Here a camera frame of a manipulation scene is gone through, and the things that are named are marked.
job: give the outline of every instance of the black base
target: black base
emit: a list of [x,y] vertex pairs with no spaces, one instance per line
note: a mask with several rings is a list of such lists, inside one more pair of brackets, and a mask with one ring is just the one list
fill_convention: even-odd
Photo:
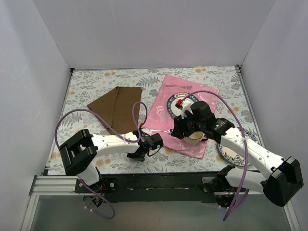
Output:
[[[217,173],[107,174],[102,175],[102,179],[106,184],[105,198],[111,203],[132,201],[215,203],[214,193],[203,191],[202,177],[215,177]],[[79,184],[77,180],[76,193],[89,192]]]

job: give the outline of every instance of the patterned table cover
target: patterned table cover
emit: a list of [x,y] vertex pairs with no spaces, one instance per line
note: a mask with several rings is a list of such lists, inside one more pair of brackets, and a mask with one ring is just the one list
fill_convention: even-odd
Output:
[[[219,88],[219,94],[232,107],[243,127],[258,137],[240,79],[233,66],[74,71],[63,115],[73,109],[87,108],[87,104],[116,86],[142,87],[141,100],[150,109],[166,74]],[[215,114],[216,117],[227,118],[236,124],[221,101],[218,101]],[[141,106],[139,123],[144,118],[145,109]],[[58,132],[59,143],[63,143],[82,128],[88,128],[92,134],[109,134],[92,114],[77,112],[62,122]],[[144,162],[132,160],[126,154],[119,153],[97,157],[93,163],[102,174],[219,171],[230,164],[218,152],[214,141],[208,141],[203,159],[185,156],[164,147],[153,157],[146,156]],[[48,175],[65,175],[60,153],[55,146]]]

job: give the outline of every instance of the brown napkin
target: brown napkin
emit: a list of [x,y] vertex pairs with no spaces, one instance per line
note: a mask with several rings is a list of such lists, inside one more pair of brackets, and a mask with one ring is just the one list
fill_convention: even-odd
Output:
[[[88,104],[88,108],[96,112],[114,130],[125,134],[136,130],[131,109],[135,102],[140,101],[142,89],[116,87],[107,94]],[[138,122],[140,104],[135,107],[135,118]]]

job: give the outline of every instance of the fork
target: fork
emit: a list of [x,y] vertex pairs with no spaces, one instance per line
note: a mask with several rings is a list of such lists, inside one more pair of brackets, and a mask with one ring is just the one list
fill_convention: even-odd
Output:
[[162,130],[155,130],[155,129],[149,129],[151,131],[160,131],[160,132],[166,132],[168,135],[171,135],[171,133],[173,132],[173,129],[168,129],[166,131],[162,131]]
[[166,87],[184,88],[184,89],[187,89],[187,90],[193,89],[192,86],[179,86],[179,85],[172,85],[172,84],[167,84]]

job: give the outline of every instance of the clear panel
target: clear panel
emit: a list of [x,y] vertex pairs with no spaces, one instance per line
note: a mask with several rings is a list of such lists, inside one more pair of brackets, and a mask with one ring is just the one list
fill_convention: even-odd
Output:
[[[262,195],[249,195],[229,216],[225,209],[200,202],[125,202],[114,203],[116,216],[105,220],[84,209],[82,196],[40,196],[32,231],[197,231],[197,230],[291,230],[284,208]],[[99,208],[111,212],[108,205]]]

